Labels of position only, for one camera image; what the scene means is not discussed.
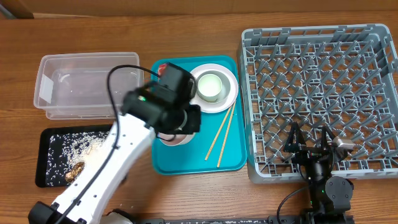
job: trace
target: wooden chopstick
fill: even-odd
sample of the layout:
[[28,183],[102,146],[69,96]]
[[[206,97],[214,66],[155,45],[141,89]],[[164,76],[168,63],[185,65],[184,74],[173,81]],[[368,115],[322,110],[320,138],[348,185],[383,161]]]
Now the wooden chopstick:
[[207,152],[205,161],[207,161],[207,159],[208,159],[209,156],[210,156],[211,150],[213,150],[213,146],[214,146],[214,144],[215,144],[216,141],[217,141],[218,135],[220,134],[221,130],[223,129],[223,126],[224,126],[224,123],[225,123],[225,121],[226,121],[226,118],[228,117],[229,111],[231,111],[231,107],[229,107],[228,111],[226,112],[226,115],[225,115],[225,117],[224,117],[224,120],[223,120],[223,122],[222,122],[220,128],[218,129],[218,132],[217,132],[217,134],[216,134],[216,137],[214,138],[213,143],[211,143],[211,146],[210,146],[210,148],[209,148],[209,151]]
[[236,103],[236,101],[234,102],[234,105],[232,105],[232,112],[231,112],[231,115],[229,116],[229,121],[228,121],[228,126],[227,126],[227,128],[226,128],[226,133],[225,133],[225,137],[224,137],[223,147],[221,148],[220,157],[218,158],[217,168],[220,167],[221,158],[223,157],[226,138],[228,137],[229,127],[231,126],[232,115],[234,115],[235,103]]

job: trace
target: white plate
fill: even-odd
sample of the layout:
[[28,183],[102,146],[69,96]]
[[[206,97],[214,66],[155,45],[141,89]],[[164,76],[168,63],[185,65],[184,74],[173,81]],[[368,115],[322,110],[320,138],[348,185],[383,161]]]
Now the white plate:
[[218,100],[216,103],[209,103],[198,96],[196,93],[195,97],[191,100],[191,104],[199,105],[200,110],[205,113],[218,113],[228,109],[232,104],[235,102],[236,97],[238,96],[238,81],[234,74],[227,69],[226,67],[214,63],[208,63],[204,65],[197,66],[191,71],[191,74],[198,80],[198,78],[202,74],[212,73],[218,75],[223,82],[223,90],[221,91],[220,98],[222,100]]

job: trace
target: clear plastic container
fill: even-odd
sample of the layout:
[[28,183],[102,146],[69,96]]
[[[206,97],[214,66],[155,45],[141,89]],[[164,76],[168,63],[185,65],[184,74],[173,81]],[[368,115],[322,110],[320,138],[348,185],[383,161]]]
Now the clear plastic container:
[[[37,73],[34,105],[48,119],[113,118],[106,76],[117,65],[139,65],[134,52],[46,55]],[[121,68],[111,77],[116,104],[144,83],[141,70]]]

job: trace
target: dish rack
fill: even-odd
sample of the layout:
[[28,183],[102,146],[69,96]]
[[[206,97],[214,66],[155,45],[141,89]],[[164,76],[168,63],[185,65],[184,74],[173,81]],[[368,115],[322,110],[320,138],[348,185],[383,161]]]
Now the dish rack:
[[283,152],[293,121],[307,145],[323,125],[355,143],[333,175],[398,177],[398,59],[385,25],[247,29],[238,54],[253,182],[302,181]]

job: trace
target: teal tray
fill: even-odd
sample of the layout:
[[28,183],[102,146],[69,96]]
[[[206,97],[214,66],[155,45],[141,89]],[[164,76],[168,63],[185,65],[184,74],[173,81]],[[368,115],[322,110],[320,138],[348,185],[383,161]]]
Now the teal tray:
[[[235,61],[229,56],[217,55],[162,59],[152,66],[152,71],[157,72],[159,65],[167,62],[174,63],[189,72],[199,65],[216,63],[231,70],[239,81]],[[207,161],[205,161],[205,157],[227,110],[213,114],[202,113],[200,132],[196,133],[195,137],[188,144],[170,147],[164,145],[159,139],[156,139],[152,145],[152,163],[155,170],[162,175],[177,175],[230,171],[242,168],[246,163],[248,155],[244,137],[240,92],[238,93],[237,99],[219,168],[217,168],[218,157],[220,156],[221,147],[223,145],[227,122],[223,126]]]

